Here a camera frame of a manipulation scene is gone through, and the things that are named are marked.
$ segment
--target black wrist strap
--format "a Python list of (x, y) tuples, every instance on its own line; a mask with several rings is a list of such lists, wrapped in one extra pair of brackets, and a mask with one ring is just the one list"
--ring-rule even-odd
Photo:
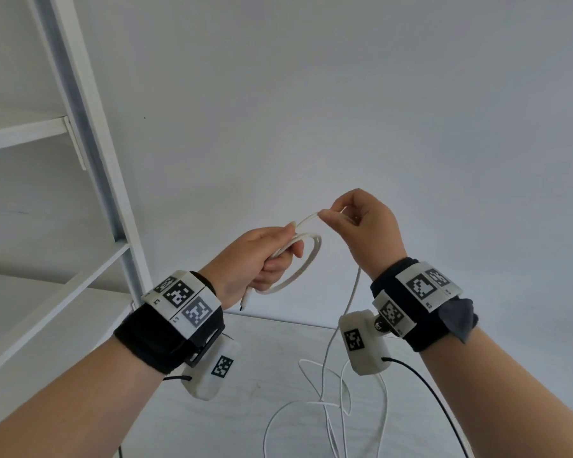
[(415, 352), (425, 350), (448, 334), (456, 336), (465, 343), (469, 333), (478, 323), (473, 301), (453, 297), (429, 313), (396, 277), (418, 262), (416, 259), (406, 257), (391, 265), (371, 284), (374, 298), (385, 291), (416, 323), (404, 337)]
[[(191, 273), (216, 294), (205, 277), (197, 272)], [(223, 311), (219, 308), (195, 333), (195, 338), (185, 339), (153, 307), (145, 303), (123, 320), (114, 335), (148, 366), (169, 374), (183, 363), (191, 363), (195, 354), (195, 360), (201, 358), (224, 328)]]

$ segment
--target tangled cable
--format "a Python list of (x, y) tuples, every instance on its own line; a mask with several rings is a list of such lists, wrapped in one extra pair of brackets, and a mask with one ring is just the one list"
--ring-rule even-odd
[[(306, 217), (304, 220), (302, 220), (301, 222), (299, 222), (299, 224), (296, 227), (296, 231), (298, 228), (300, 228), (304, 223), (312, 220), (313, 218), (317, 217), (318, 213), (315, 213), (313, 215), (310, 215), (309, 217)], [(297, 233), (293, 236), (293, 238), (281, 249), (278, 249), (274, 254), (272, 254), (272, 256), (270, 258), (275, 258), (278, 255), (282, 254), (285, 250), (287, 250), (290, 246), (292, 246), (293, 244), (295, 244), (297, 241), (300, 241), (302, 239), (306, 239), (306, 238), (312, 238), (314, 240), (314, 246), (312, 249), (312, 252), (310, 253), (310, 255), (308, 256), (308, 258), (306, 259), (306, 261), (303, 263), (303, 265), (297, 270), (295, 271), (295, 273), (293, 275), (291, 275), (290, 277), (288, 277), (287, 279), (285, 279), (282, 283), (269, 288), (267, 291), (257, 291), (260, 294), (273, 294), (274, 292), (278, 292), (281, 289), (284, 289), (285, 287), (287, 287), (289, 284), (291, 284), (293, 281), (295, 281), (298, 277), (301, 276), (301, 274), (306, 271), (306, 268), (309, 267), (309, 265), (312, 263), (312, 261), (316, 258), (316, 255), (318, 254), (318, 252), (320, 251), (321, 248), (321, 244), (322, 244), (322, 239), (321, 236), (319, 234), (316, 233)], [(357, 287), (359, 285), (359, 279), (361, 276), (361, 269), (359, 268), (357, 271), (357, 277), (354, 280), (354, 285), (352, 287), (352, 293), (350, 295), (350, 299), (348, 300), (348, 304), (346, 306), (346, 309), (344, 310), (344, 315), (348, 313), (348, 311), (350, 310), (350, 307), (352, 306), (352, 301), (354, 299), (354, 294), (357, 291)], [(240, 310), (242, 310), (243, 308), (246, 307), (247, 302), (249, 301), (249, 299), (251, 298), (251, 292), (252, 292), (252, 288), (247, 288), (246, 292), (244, 293), (244, 297), (242, 298), (242, 302), (240, 303)], [(305, 403), (305, 404), (312, 404), (312, 405), (322, 405), (322, 408), (324, 410), (325, 413), (325, 421), (326, 421), (326, 427), (327, 427), (327, 436), (329, 439), (329, 445), (331, 446), (331, 451), (333, 452), (333, 455), (335, 458), (340, 458), (340, 451), (337, 445), (337, 439), (336, 439), (336, 434), (333, 430), (333, 425), (331, 424), (331, 419), (329, 417), (329, 411), (327, 409), (327, 407), (337, 407), (340, 409), (340, 416), (342, 418), (342, 445), (344, 448), (344, 458), (348, 458), (348, 446), (347, 446), (347, 442), (346, 442), (346, 424), (344, 421), (344, 416), (350, 416), (350, 413), (352, 411), (352, 396), (350, 394), (350, 389), (348, 389), (348, 385), (346, 385), (346, 383), (344, 382), (343, 378), (344, 378), (344, 371), (346, 369), (346, 367), (349, 365), (350, 362), (345, 362), (344, 366), (342, 367), (342, 371), (340, 373), (340, 375), (338, 376), (338, 374), (329, 369), (328, 371), (335, 374), (336, 376), (339, 377), (340, 379), (340, 403), (339, 404), (335, 404), (335, 403), (331, 403), (331, 402), (325, 402), (324, 401), (324, 394), (325, 394), (325, 370), (327, 370), (328, 368), (326, 367), (327, 365), (327, 359), (329, 356), (329, 348), (331, 347), (331, 343), (333, 342), (333, 340), (336, 338), (336, 334), (337, 331), (339, 330), (339, 328), (336, 328), (336, 330), (333, 332), (333, 334), (331, 335), (331, 338), (329, 339), (329, 343), (327, 344), (327, 350), (325, 351), (325, 355), (324, 355), (324, 359), (322, 361), (322, 363), (319, 362), (314, 362), (313, 360), (307, 360), (306, 358), (302, 358), (301, 360), (298, 361), (298, 365), (299, 365), (299, 369), (301, 370), (301, 373), (304, 375), (304, 377), (306, 378), (306, 380), (310, 383), (310, 385), (312, 385), (312, 388), (314, 389), (314, 391), (317, 393), (318, 395), (318, 400), (317, 401), (307, 401), (307, 400), (294, 400), (291, 401), (289, 403), (286, 403), (285, 405), (283, 405), (282, 407), (280, 407), (275, 413), (274, 415), (270, 418), (267, 427), (265, 429), (265, 433), (263, 434), (263, 457), (267, 458), (267, 435), (269, 433), (269, 428), (271, 427), (275, 417), (278, 415), (278, 413), (280, 413), (282, 410), (284, 410), (285, 408), (287, 408), (290, 405), (296, 404), (296, 403)], [(302, 362), (307, 362), (307, 363), (312, 363), (318, 366), (321, 366), (321, 390), (320, 392), (318, 391), (318, 389), (316, 388), (316, 386), (314, 385), (314, 383), (312, 382), (312, 380), (306, 375), (306, 372), (304, 371), (303, 367), (301, 366)], [(382, 421), (382, 433), (380, 436), (380, 440), (378, 442), (378, 451), (376, 453), (376, 457), (379, 457), (380, 455), (380, 449), (382, 447), (382, 438), (384, 437), (384, 429), (386, 428), (386, 422), (388, 419), (388, 415), (389, 415), (389, 393), (388, 393), (388, 389), (386, 387), (386, 383), (384, 382), (384, 379), (382, 378), (381, 375), (377, 374), (377, 377), (380, 378), (380, 380), (382, 381), (382, 386), (384, 387), (384, 395), (385, 395), (385, 399), (386, 399), (386, 408), (384, 409), (384, 419)], [(346, 387), (346, 391), (348, 391), (348, 397), (350, 399), (349, 401), (349, 408), (348, 411), (346, 411), (344, 409), (344, 405), (343, 405), (343, 392), (344, 392), (344, 386)]]

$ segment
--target black cable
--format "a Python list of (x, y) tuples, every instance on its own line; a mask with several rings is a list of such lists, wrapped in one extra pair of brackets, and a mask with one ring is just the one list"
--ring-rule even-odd
[(190, 381), (193, 378), (191, 376), (167, 376), (167, 377), (164, 377), (164, 381), (169, 381), (170, 379), (182, 379), (184, 381)]
[(414, 373), (416, 376), (418, 376), (418, 379), (420, 379), (425, 386), (427, 386), (428, 390), (431, 391), (431, 394), (433, 394), (433, 397), (435, 397), (435, 400), (437, 401), (437, 403), (439, 404), (439, 406), (441, 407), (441, 409), (443, 410), (443, 414), (445, 415), (446, 418), (448, 418), (448, 421), (450, 422), (450, 425), (452, 426), (452, 431), (454, 431), (454, 434), (456, 434), (456, 438), (458, 439), (458, 443), (461, 444), (461, 448), (463, 449), (463, 453), (465, 454), (466, 458), (469, 458), (469, 454), (467, 453), (467, 449), (465, 448), (465, 444), (463, 443), (463, 440), (461, 439), (460, 434), (458, 433), (458, 431), (456, 430), (456, 426), (454, 425), (454, 423), (452, 422), (452, 418), (450, 417), (450, 415), (448, 414), (448, 410), (445, 409), (445, 407), (443, 406), (442, 401), (439, 399), (439, 397), (437, 396), (437, 394), (435, 393), (435, 391), (433, 390), (433, 388), (431, 387), (431, 385), (429, 385), (429, 383), (427, 382), (427, 380), (425, 378), (423, 378), (420, 373), (418, 371), (416, 371), (415, 369), (413, 369), (411, 366), (409, 366), (407, 363), (402, 362), (401, 360), (397, 360), (395, 358), (390, 358), (390, 357), (382, 357), (382, 361), (383, 362), (394, 362), (400, 365), (405, 366), (407, 369), (409, 369), (412, 373)]
[[(191, 376), (166, 376), (163, 378), (164, 381), (169, 381), (170, 379), (182, 379), (184, 381), (190, 381), (193, 378)], [(123, 458), (123, 450), (121, 450), (120, 445), (119, 445), (119, 458)]]

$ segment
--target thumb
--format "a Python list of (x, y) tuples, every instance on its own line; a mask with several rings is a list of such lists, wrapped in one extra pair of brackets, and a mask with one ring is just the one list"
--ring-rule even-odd
[(329, 209), (323, 209), (318, 213), (318, 218), (339, 234), (344, 240), (352, 233), (353, 229), (356, 228), (349, 219), (341, 212), (330, 211)]
[(276, 228), (274, 231), (262, 235), (258, 240), (259, 252), (267, 259), (278, 249), (285, 246), (295, 235), (295, 222), (289, 223), (283, 228)]

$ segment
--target left hand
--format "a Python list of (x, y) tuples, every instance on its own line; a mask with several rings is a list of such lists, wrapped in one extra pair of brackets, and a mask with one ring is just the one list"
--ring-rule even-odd
[(294, 235), (294, 222), (283, 228), (268, 226), (247, 231), (199, 271), (214, 286), (223, 309), (242, 299), (247, 286), (266, 291), (289, 268), (293, 255), (302, 258), (304, 243), (297, 241), (278, 257), (269, 259)]

